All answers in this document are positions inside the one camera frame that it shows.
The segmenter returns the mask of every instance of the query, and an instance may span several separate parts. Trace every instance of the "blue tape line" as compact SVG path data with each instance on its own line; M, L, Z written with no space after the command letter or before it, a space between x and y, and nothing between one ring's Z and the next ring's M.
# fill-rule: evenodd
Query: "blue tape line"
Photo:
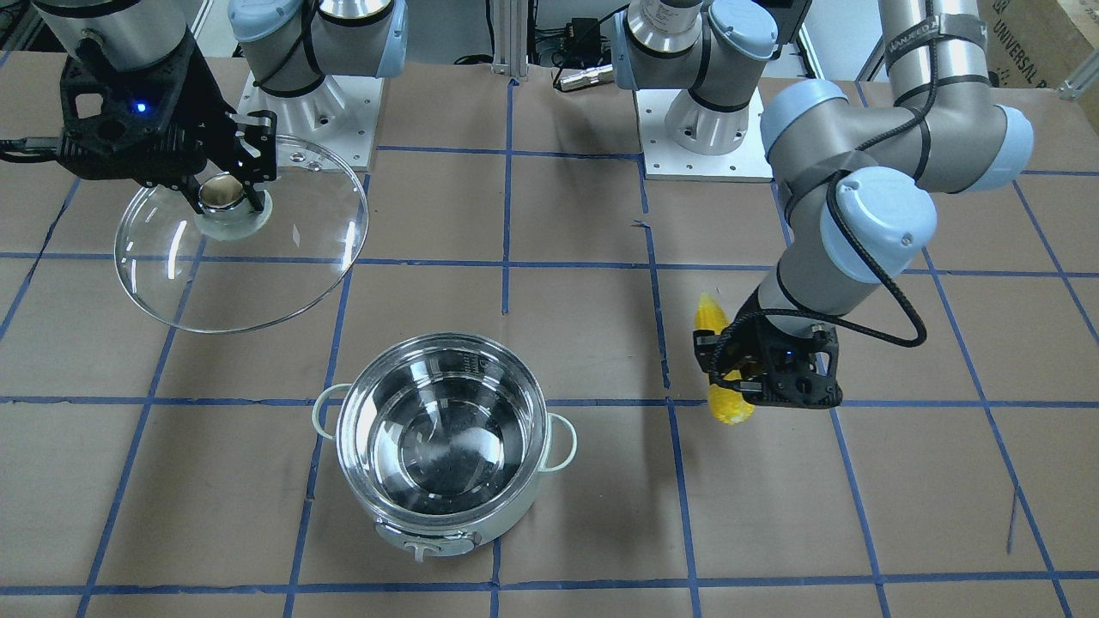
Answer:
M637 161L641 162L640 154L630 153L551 153L539 151L514 151L517 156L541 156L552 158L576 158L576 159L611 159L611 161Z
M49 228L46 230L46 238L42 241L42 247L38 249L34 263L31 264L31 269L26 272L22 285L19 286L19 291L15 293L15 298L12 299L11 305L8 307L8 313L4 316L3 322L0 322L0 341L3 341L4 335L8 334L11 321L15 319L15 311L19 311L19 306L22 305L23 297L26 296L26 290L31 288L31 280L34 278L34 273L38 269L38 264L42 263L42 255L46 252L46 246L49 245L49 241L54 238L54 230L57 229L57 222L62 220L62 216L68 210L69 203L73 202L73 196L76 195L76 190L79 187L80 179L73 180L73 186L69 187L69 192L65 196L62 208L57 211L57 217L54 217L53 222L49 223Z
M335 379L336 364L340 358L340 340L343 338L344 317L347 313L347 299L351 297L351 285L354 274L354 269L347 272L344 276L343 287L340 290L340 307L336 309L336 321L332 329L332 347L329 353L329 366L324 372L323 388L325 389L332 386ZM333 404L334 401L330 399L321 410L320 421L322 427L328 416L328 408ZM285 618L290 618L293 615L293 603L298 591L298 581L301 576L301 561L306 555L306 534L309 531L309 521L313 512L313 500L317 497L317 474L321 466L321 450L323 445L324 439L318 435L313 442L313 454L309 462L306 499L301 505L301 519L298 522L298 540L295 542L293 562L290 564L289 589L286 593L286 604L282 606L282 616Z
M840 415L835 408L829 410L832 418L832 430L835 432L835 441L840 445L840 456L843 459L843 467L847 473L847 484L851 486L851 495L855 500L855 512L858 515L858 526L863 529L863 540L866 542L866 554L870 562L870 573L874 576L874 587L878 593L878 604L881 606L881 616L889 618L889 600L886 598L885 583L881 580L881 567L878 565L878 552L874 549L874 537L870 534L870 522L866 518L866 508L863 506L863 495L858 490L858 479L855 478L855 466L851 463L851 452L847 450L847 440L843 435L843 426L840 422Z
M514 113L515 96L514 89L519 81L511 79L508 81L508 115L504 137L503 158L503 268L500 269L500 314L507 316L511 305L511 179L512 161L514 159Z
M656 345L660 351L660 375L664 378L664 388L671 388L671 372L668 368L668 345L664 333L664 307L660 302L660 280L656 271L656 247L653 241L652 228L644 228L645 245L648 250L648 278L653 287L653 309L656 317Z
M508 262L512 268L607 268L620 271L643 271L648 264L634 262Z
M1026 176L1099 176L1099 172L1065 172L1057 169L1023 169Z
M310 407L317 399L246 399L240 397L85 397L64 395L0 395L0 404L54 405L73 404L81 406L271 406ZM329 399L332 405L341 405L343 399ZM547 399L546 405L555 408L653 408L663 407L664 399ZM706 399L675 399L677 407L706 406ZM965 399L846 399L845 408L980 408L987 404L992 408L1065 408L1095 409L1099 401L1034 401L1025 399L979 400Z
M54 405L74 404L81 406L312 406L315 399L244 399L218 397L69 397L53 395L0 395L0 404Z
M920 269L920 274L931 274L930 271ZM1063 277L1074 277L1078 279L1094 279L1099 278L1099 273L1050 273L1050 272L1030 272L1030 271L956 271L956 269L943 269L939 271L940 275L952 275L955 277L1046 277L1046 278L1063 278Z
M378 146L379 151L404 153L447 153L447 154L490 154L502 155L504 151L497 148L448 148L440 146Z
M962 329L958 327L957 319L954 316L954 310L951 307L951 301L946 297L946 289L943 287L943 282L939 277L935 263L931 258L931 252L929 252L926 247L923 247L923 258L928 262L928 266L931 268L931 277L935 282L939 298L942 300L943 308L946 310L946 318L951 322L951 329L953 329L958 347L962 350L962 356L965 358L966 367L969 369L969 376L973 379L974 387L977 389L977 396L980 397L980 400L984 404L985 417L988 419L988 424L992 430L992 437L996 439L996 445L1000 450L1000 456L1003 459L1003 464L1008 468L1008 475L1011 477L1011 484L1019 497L1019 505L1023 508L1023 514L1026 516L1026 522L1030 525L1031 532L1034 534L1034 541L1037 543L1039 552L1042 554L1042 561L1045 563L1046 572L1052 578L1054 592L1057 593L1057 600L1061 602L1061 608L1065 613L1065 618L1073 618L1073 610L1069 609L1068 599L1065 597L1065 591L1061 586L1061 582L1057 580L1053 566L1053 560L1050 558L1050 551L1046 549L1045 541L1042 539L1042 532L1039 530L1037 520L1034 519L1034 514L1030 508L1030 501L1026 499L1026 494L1023 492L1023 488L1019 483L1019 475L1015 474L1015 466L1011 462L1011 455L1008 453L1007 443L1003 441L1003 435L1000 433L1000 427L997 424L996 417L992 415L992 407L988 405L988 396L985 394L985 387L980 383L980 376L977 374L977 367L973 362L973 356L969 354L969 347L965 343L965 338L962 335Z
M790 246L793 244L793 239L790 236L790 225L786 222L786 213L782 211L782 200L778 197L778 183L775 180L770 181L770 197L775 200L775 209L778 211L778 227L782 229L782 240L786 241L786 246Z
M202 263L201 256L206 249L207 239L203 236L199 242L198 251L196 255L199 257L191 263L191 271L187 280L187 285L184 287L182 294L179 296L179 304L176 306L176 314L173 321L179 322L179 319L184 314L184 310L187 307L187 299L191 295L191 286L195 284L195 277L198 272L199 265ZM171 343L176 339L177 329L175 327L168 328L168 334L164 339L164 345L160 347L160 356L157 358L156 368L153 372L153 380L148 385L147 397L152 399L156 396L156 389L160 385L160 377L164 375L164 367L168 363L168 354L171 352ZM126 493L126 485L130 483L130 474L133 472L134 462L137 459L137 446L141 444L142 435L145 432L145 426L148 422L149 412L153 409L153 404L145 404L142 407L141 416L137 417L137 427L134 428L133 438L130 440L130 450L126 452L126 460L122 466L122 474L119 477L118 487L114 490L114 499L111 500L111 508L107 514L107 522L103 525L103 532L99 538L99 547L96 549L96 556L91 561L91 569L88 572L88 580L86 583L86 589L80 596L80 605L77 607L76 618L84 618L88 611L88 604L91 602L91 593L96 586L97 580L99 580L99 571L103 566L103 558L107 555L107 547L111 542L111 534L114 532L114 523L118 521L119 510L122 508L122 498Z
M0 252L0 260L33 260L37 254L31 252ZM149 255L146 260L165 260L165 256ZM42 260L113 260L114 256L107 253L44 253ZM192 256L177 256L178 262L190 262ZM202 262L229 262L242 264L338 264L336 257L277 257L277 256L245 256L245 255L203 255ZM381 265L381 266L462 266L462 267L490 267L500 268L629 268L644 269L648 264L639 262L532 262L532 261L509 261L502 260L411 260L397 257L360 257L355 264ZM770 271L771 266L762 264L668 264L657 263L657 271L735 271L735 272L761 272ZM930 275L926 268L906 268L906 275ZM956 277L1046 277L1070 279L1097 279L1099 273L1085 273L1075 271L1057 272L1030 272L1030 271L963 271L944 269L939 271L940 275L951 275Z
M546 406L553 408L663 408L664 399L546 399Z
M1050 240L1042 230L1042 225L1039 224L1037 217L1034 216L1034 211L1031 209L1030 202L1026 200L1026 196L1023 195L1022 187L1019 186L1018 180L1012 180L1011 185L1015 188L1015 195L1019 196L1019 201L1022 202L1023 208L1026 210L1026 216L1030 217L1031 224L1034 225L1034 231L1036 231L1039 238L1042 239L1042 245L1045 246L1046 253L1050 254L1050 260L1053 261L1053 266L1057 269L1057 273L1064 275L1065 269L1061 266L1061 261L1057 260L1057 254L1053 252L1053 245L1050 244ZM1064 276L1062 276L1061 280L1065 284L1065 288L1068 289L1068 295L1073 297L1073 302L1076 304L1076 310L1080 312L1080 318L1084 318L1084 323L1088 327L1088 331L1091 333L1091 340L1099 343L1099 332L1096 332L1096 325L1091 322L1091 318L1088 316L1087 310L1084 309L1084 304L1080 302L1080 297L1077 296L1072 282Z
M355 264L375 266L470 266L499 268L503 262L497 260L396 260L384 257L360 257Z
M1000 571L992 573L901 573L882 577L887 584L935 584L945 582L1025 582L1048 581L1044 571Z
M648 214L648 191L645 190L645 162L642 158L637 159L637 183L641 188L641 213Z
M539 581L500 586L502 591L608 591L637 588L687 588L688 580L591 580Z
M855 90L858 91L858 100L863 102L864 108L870 107L870 103L866 102L866 92L863 91L863 85L855 82Z
M703 588L854 586L873 583L873 575L814 575L809 577L709 577L698 581L698 585Z
M446 146L378 146L379 151L407 152L407 153L446 153L446 154L479 154L479 155L507 155L551 157L551 158L575 158L575 159L615 159L615 161L641 161L637 153L558 153L552 151L517 151L511 147L499 148L452 148Z
M486 593L492 588L488 582L440 582L396 584L299 584L298 595L348 593Z
M492 580L490 582L492 585L492 593L489 595L489 618L500 617L500 554L502 553L502 542L501 537L497 537L496 540L492 541Z
M1058 580L1097 581L1099 571L1057 571ZM1021 582L1050 581L1046 571L992 571L959 573L898 573L881 575L886 584L956 583L956 582ZM755 588L789 586L853 586L874 584L873 575L811 575L806 577L702 577L700 588ZM491 582L435 582L435 583L344 583L344 584L299 584L296 593L340 594L340 593L444 593L444 592L490 592L500 591L578 591L578 589L636 589L636 588L687 588L686 578L665 580L564 580L531 581L495 586ZM0 596L74 596L81 594L85 586L0 586ZM244 584L238 586L185 586L166 584L159 586L98 585L92 596L119 595L246 595L286 594L288 584Z
M695 565L695 534L690 525L690 505L687 503L687 476L684 473L682 448L679 441L679 419L676 405L670 397L665 399L668 408L668 429L671 432L671 455L676 464L676 486L679 490L679 518L684 527L684 549L687 553L687 586L690 588L691 611L695 618L702 618L702 599L698 592L698 570Z

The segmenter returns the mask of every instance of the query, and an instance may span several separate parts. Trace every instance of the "pot handle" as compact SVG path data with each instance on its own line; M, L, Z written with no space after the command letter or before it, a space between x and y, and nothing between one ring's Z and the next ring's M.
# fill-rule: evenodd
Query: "pot handle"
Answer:
M313 431L320 434L321 438L324 438L325 440L331 440L333 442L336 441L335 435L332 435L328 431L324 431L324 428L321 427L321 408L324 407L324 402L329 400L329 397L332 397L333 393L338 393L340 390L349 390L351 387L352 385L349 384L334 384L325 388L324 393L321 393L320 395L317 396L317 402L313 404Z
M545 450L545 454L542 455L542 463L539 464L539 472L557 472L557 471L560 471L560 470L565 470L565 467L568 466L568 464L573 463L573 459L576 456L576 445L577 445L576 428L573 427L573 423L569 422L569 420L567 418L565 418L565 417L563 417L560 415L555 415L553 412L546 412L546 416L548 417L546 419L546 422L548 423L547 424L547 430L548 431L546 432L546 450ZM553 446L553 421L555 421L555 420L559 421L562 424L564 424L565 429L567 429L568 432L573 435L573 448L571 448L571 450L569 450L568 456L565 457L565 461L560 462L559 464L557 464L557 465L555 465L553 467L546 467L546 460L550 457L550 449Z

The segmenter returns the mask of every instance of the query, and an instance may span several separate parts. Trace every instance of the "blue joint cap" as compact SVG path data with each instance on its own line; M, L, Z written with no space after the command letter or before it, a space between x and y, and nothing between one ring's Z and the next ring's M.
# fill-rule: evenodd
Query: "blue joint cap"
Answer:
M778 44L778 24L752 0L715 0L710 5L714 33L742 54L769 60Z
M404 58L408 55L408 4L404 0L393 0L393 14L389 20L389 35L386 47L381 51L376 77L397 77L404 70Z
M890 277L907 268L931 241L939 221L928 191L891 167L864 167L840 180L836 205L855 238ZM856 282L878 283L826 207L821 209L820 231L836 268Z
M764 152L770 153L778 137L793 124L801 114L832 99L847 100L839 86L824 79L807 79L779 92L763 110L759 119L759 136Z
M1007 106L996 106L1008 117L1008 130L1003 134L1003 144L992 164L976 183L969 185L966 191L985 191L998 189L1015 179L1026 167L1031 154L1034 153L1034 128L1031 126L1023 112Z
M637 90L637 80L630 65L630 44L625 35L625 11L614 15L614 36L611 38L611 64L614 65L614 82L623 90Z
M229 23L241 43L259 41L282 27L301 9L302 0L231 0Z

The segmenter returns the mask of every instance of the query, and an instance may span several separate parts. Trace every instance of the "stainless steel pot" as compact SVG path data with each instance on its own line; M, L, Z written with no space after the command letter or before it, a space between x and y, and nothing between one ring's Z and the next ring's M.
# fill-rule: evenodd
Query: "stainless steel pot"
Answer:
M320 423L332 394L347 390L335 434ZM564 462L547 466L553 421L571 434ZM576 455L576 429L546 411L526 365L492 340L443 332L399 343L313 406L313 428L333 440L344 476L375 530L418 561L459 555L508 531L543 474Z

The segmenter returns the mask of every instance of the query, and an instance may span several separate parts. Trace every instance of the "electrical cable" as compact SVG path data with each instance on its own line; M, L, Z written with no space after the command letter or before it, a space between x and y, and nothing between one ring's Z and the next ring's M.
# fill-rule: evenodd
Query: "electrical cable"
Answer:
M277 65L275 65L275 68L271 69L271 71L268 73L267 76L264 77L263 79L256 79L255 81L253 81L252 82L253 86L255 86L256 88L262 88L265 84L270 81L271 78L278 75L280 70L286 68L286 65L290 62L290 58L292 58L293 54L298 52L298 47L301 47L301 44L309 36L310 27L312 27L313 25L313 18L317 15L317 11L320 10L320 7L321 7L321 0L313 0L313 2L310 3L308 8L302 8L303 11L308 10L309 12L302 16L301 33L298 35L297 38L293 40L293 43L290 45L290 49L287 51L286 55L282 56L282 59L279 60Z
M924 10L928 16L934 13L933 0L925 0ZM920 125L924 120L926 120L928 114L931 113L931 107L935 102L935 97L939 90L939 48L936 46L937 43L939 40L935 38L926 44L929 47L928 64L930 68L930 86L928 89L928 100L924 101L923 107L914 112L914 115L911 120L893 129L890 129L889 131L886 131L874 137L870 137L866 142L859 144L855 148L856 151L859 152L866 151L867 148L880 144L886 140L891 140L892 137L902 135L906 132L912 130L913 128ZM909 319L909 321L912 323L912 327L915 329L915 336L912 339L901 339L899 336L879 330L875 330L869 327L865 327L863 324L850 322L836 316L828 316L825 313L820 313L817 311L802 311L798 309L758 309L754 311L748 311L747 313L739 316L736 319L732 321L732 323L725 327L721 331L721 334L718 336L717 341L714 342L713 354L710 361L710 366L707 371L707 374L709 375L710 380L713 384L717 384L722 388L735 390L734 387L736 386L736 380L725 379L725 377L721 374L721 371L718 367L718 362L724 355L725 347L729 346L729 343L730 341L732 341L733 335L736 333L736 331L740 330L748 321L755 320L757 318L763 318L768 316L804 318L809 320L825 322L841 328L845 328L847 330L857 332L859 334L872 336L874 339L878 339L887 343L890 343L892 345L898 345L901 347L917 347L923 344L928 340L926 325L924 324L923 319L920 318L920 314L917 312L911 301L909 301L908 297L904 296L904 293L901 291L900 286L897 285L897 282L895 282L889 276L889 274L885 272L885 268L882 268L881 265L878 264L876 260L874 260L874 256L870 255L870 253L866 250L866 247L863 246L863 243L859 242L859 240L855 236L854 232L851 230L851 227L847 224L846 220L844 220L843 218L843 214L840 212L835 192L836 188L840 185L840 180L843 177L844 173L836 172L835 174L830 176L828 180L825 180L826 183L825 202L828 205L829 214L835 221L836 227L840 229L840 233L843 234L843 238L844 240L847 241L847 244L850 244L851 247L855 250L855 253L858 255L859 260L862 260L863 263L867 266L867 268L869 268L870 272L874 273L874 276L878 278L881 285L885 286L885 288L889 291L889 294L900 306L901 310L904 312L904 316Z
M598 32L599 31L599 26L601 26L603 24L603 22L606 22L607 20L613 18L615 14L618 14L618 13L620 13L620 12L629 9L629 8L630 8L630 4L622 4L618 9L614 9L613 11L611 11L611 12L607 13L606 15L603 15L602 18L600 18L599 21L597 21L596 23L593 23L590 26L588 26L588 30L585 30L584 34L581 34L581 35L579 35L579 36L576 37L576 41L573 43L573 47L568 51L568 54L565 55L565 57L562 59L560 66L557 67L557 75L555 75L554 78L553 78L553 87L556 90L560 90L560 74L565 71L565 65L568 63L568 60L573 59L573 57L576 55L576 49L577 49L577 47L580 46L580 43L582 43L584 40L587 38L588 35L590 35L592 32Z
M485 0L485 23L488 24L488 46L496 56L496 30L492 29L492 0Z

